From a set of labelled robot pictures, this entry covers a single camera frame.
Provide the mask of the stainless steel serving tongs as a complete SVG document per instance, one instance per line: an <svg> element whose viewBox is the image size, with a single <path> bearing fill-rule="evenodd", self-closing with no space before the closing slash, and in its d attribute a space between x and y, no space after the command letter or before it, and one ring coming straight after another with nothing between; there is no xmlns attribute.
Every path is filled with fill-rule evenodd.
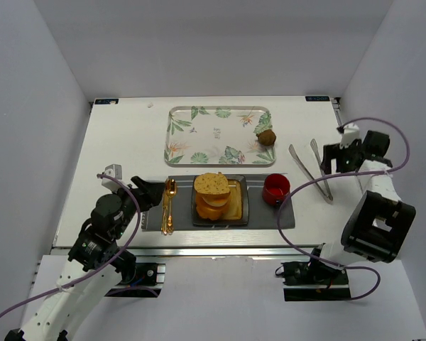
<svg viewBox="0 0 426 341"><path fill-rule="evenodd" d="M314 153L314 156L316 158L318 168L320 171L320 175L324 176L324 171L321 169L322 160L320 158L320 150L317 145L317 141L315 139L312 139L310 142L310 148L312 149L312 152ZM295 147L290 144L288 147L288 152L292 156L293 160L296 162L296 164L299 166L301 171L307 176L308 180L314 180L315 177L313 174L309 171L309 169L306 167L306 165L301 161L300 157L298 156ZM324 201L330 205L334 202L334 196L332 194L332 191L330 189L329 183L327 180L323 180L323 185L320 185L319 183L315 183L314 186L316 187L317 191L320 193L320 195L323 197Z"/></svg>

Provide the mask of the brown bread slice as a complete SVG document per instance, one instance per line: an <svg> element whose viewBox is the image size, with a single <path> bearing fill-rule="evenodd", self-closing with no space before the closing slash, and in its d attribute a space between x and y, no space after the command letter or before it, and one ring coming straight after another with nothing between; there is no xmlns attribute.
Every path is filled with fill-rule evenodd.
<svg viewBox="0 0 426 341"><path fill-rule="evenodd" d="M226 195L230 192L228 179L222 173L204 173L197 176L194 189L202 195Z"/></svg>

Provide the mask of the orange glazed bagel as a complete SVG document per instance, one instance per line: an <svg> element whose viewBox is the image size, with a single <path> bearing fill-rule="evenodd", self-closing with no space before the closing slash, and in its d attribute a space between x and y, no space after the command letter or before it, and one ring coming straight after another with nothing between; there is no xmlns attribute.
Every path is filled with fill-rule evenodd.
<svg viewBox="0 0 426 341"><path fill-rule="evenodd" d="M212 207L223 207L227 205L230 194L208 195L200 194L200 197L206 202L207 205Z"/></svg>

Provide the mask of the orange round sponge cake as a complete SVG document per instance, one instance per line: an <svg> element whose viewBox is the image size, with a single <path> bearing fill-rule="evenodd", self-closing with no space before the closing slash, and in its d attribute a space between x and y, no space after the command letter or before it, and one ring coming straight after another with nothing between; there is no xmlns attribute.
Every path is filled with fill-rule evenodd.
<svg viewBox="0 0 426 341"><path fill-rule="evenodd" d="M221 218L229 209L230 199L226 199L224 204L221 206L212 206L208 204L203 197L197 195L195 198L197 214L206 220L218 220Z"/></svg>

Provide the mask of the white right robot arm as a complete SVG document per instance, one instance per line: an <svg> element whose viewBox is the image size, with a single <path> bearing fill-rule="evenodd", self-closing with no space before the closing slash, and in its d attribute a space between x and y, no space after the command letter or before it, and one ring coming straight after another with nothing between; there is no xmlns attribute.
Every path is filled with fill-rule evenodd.
<svg viewBox="0 0 426 341"><path fill-rule="evenodd" d="M358 173L363 195L341 238L313 250L307 265L311 271L333 273L365 260L390 263L397 257L415 219L415 208L402 201L393 185L393 164L386 158L389 135L368 131L361 139L354 124L339 131L340 143L324 146L320 168L329 175L331 162L335 161L338 173Z"/></svg>

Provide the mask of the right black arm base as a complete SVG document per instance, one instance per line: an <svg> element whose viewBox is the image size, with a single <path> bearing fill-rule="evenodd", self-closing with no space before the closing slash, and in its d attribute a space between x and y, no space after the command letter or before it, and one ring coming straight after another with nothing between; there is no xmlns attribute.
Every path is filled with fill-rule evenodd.
<svg viewBox="0 0 426 341"><path fill-rule="evenodd" d="M346 271L319 261L282 263L275 270L275 276L283 279L286 302L347 301L351 298Z"/></svg>

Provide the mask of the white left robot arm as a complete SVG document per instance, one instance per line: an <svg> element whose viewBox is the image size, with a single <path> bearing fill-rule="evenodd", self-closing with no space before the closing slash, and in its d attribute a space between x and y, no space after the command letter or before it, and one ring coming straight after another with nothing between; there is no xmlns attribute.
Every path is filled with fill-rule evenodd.
<svg viewBox="0 0 426 341"><path fill-rule="evenodd" d="M41 307L25 325L8 332L6 340L72 340L103 297L159 295L164 265L138 263L117 241L133 218L161 203L165 184L134 176L132 185L124 185L106 173L100 178L109 193L96 201L83 223L55 290L44 296Z"/></svg>

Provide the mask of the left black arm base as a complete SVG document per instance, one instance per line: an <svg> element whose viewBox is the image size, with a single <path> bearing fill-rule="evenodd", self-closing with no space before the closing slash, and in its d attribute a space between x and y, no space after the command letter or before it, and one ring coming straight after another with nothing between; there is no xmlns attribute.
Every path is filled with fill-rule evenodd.
<svg viewBox="0 0 426 341"><path fill-rule="evenodd" d="M165 281L166 264L136 263L134 277L112 288L106 297L157 298Z"/></svg>

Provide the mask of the gold spoon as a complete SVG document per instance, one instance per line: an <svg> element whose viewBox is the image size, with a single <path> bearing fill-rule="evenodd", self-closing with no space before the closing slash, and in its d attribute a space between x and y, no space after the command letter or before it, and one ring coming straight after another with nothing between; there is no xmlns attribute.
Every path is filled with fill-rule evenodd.
<svg viewBox="0 0 426 341"><path fill-rule="evenodd" d="M170 179L168 181L168 189L167 189L167 196L168 196L168 217L167 217L167 231L168 234L172 234L174 231L173 227L173 200L174 197L177 195L178 192L178 186L174 179Z"/></svg>

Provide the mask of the gold knife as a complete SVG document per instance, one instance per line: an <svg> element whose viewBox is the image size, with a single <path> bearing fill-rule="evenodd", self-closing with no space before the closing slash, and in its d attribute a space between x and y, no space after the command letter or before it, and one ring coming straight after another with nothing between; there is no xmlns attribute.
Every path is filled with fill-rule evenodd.
<svg viewBox="0 0 426 341"><path fill-rule="evenodd" d="M161 223L161 232L163 235L173 233L172 198L173 180L168 178L165 182L165 192L163 194L163 216Z"/></svg>

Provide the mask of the dark brown chocolate pastry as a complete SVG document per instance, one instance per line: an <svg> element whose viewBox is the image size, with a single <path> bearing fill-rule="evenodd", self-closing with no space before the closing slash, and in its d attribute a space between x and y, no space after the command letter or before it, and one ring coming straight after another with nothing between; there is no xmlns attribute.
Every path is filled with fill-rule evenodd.
<svg viewBox="0 0 426 341"><path fill-rule="evenodd" d="M276 141L276 135L271 129L256 134L256 137L262 146L273 146Z"/></svg>

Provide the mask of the red enamel mug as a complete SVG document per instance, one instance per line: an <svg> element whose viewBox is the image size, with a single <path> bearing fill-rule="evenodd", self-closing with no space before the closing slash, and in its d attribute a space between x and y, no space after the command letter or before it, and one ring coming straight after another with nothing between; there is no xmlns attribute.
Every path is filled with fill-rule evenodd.
<svg viewBox="0 0 426 341"><path fill-rule="evenodd" d="M262 198L272 207L279 207L290 193L290 181L283 174L273 173L263 183Z"/></svg>

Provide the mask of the floral white serving tray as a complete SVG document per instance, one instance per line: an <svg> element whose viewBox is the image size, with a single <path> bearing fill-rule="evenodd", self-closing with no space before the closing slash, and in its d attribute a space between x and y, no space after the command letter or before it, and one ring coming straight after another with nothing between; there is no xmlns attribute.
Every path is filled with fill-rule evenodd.
<svg viewBox="0 0 426 341"><path fill-rule="evenodd" d="M260 106L180 106L168 113L164 160L169 166L270 166L275 147L257 135L271 130Z"/></svg>

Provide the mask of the brown square ceramic plate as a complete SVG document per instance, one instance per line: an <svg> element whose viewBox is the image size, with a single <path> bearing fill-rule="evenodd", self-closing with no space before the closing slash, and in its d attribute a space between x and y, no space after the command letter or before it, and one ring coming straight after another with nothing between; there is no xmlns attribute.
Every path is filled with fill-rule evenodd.
<svg viewBox="0 0 426 341"><path fill-rule="evenodd" d="M192 224L201 228L229 228L229 227L245 227L249 222L249 194L246 179L243 175L227 174L226 178L229 182L231 191L230 205L218 220L208 220L202 218L196 208L196 192L192 189Z"/></svg>

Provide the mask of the grey striped placemat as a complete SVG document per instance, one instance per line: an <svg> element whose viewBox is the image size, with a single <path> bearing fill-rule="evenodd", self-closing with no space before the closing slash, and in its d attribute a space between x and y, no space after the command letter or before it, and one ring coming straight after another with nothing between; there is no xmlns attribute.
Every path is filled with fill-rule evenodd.
<svg viewBox="0 0 426 341"><path fill-rule="evenodd" d="M201 228L192 224L193 175L174 175L177 195L173 200L174 229L176 231L202 231L207 229L276 229L277 207L266 204L262 198L266 174L244 175L248 189L249 220L245 227Z"/></svg>

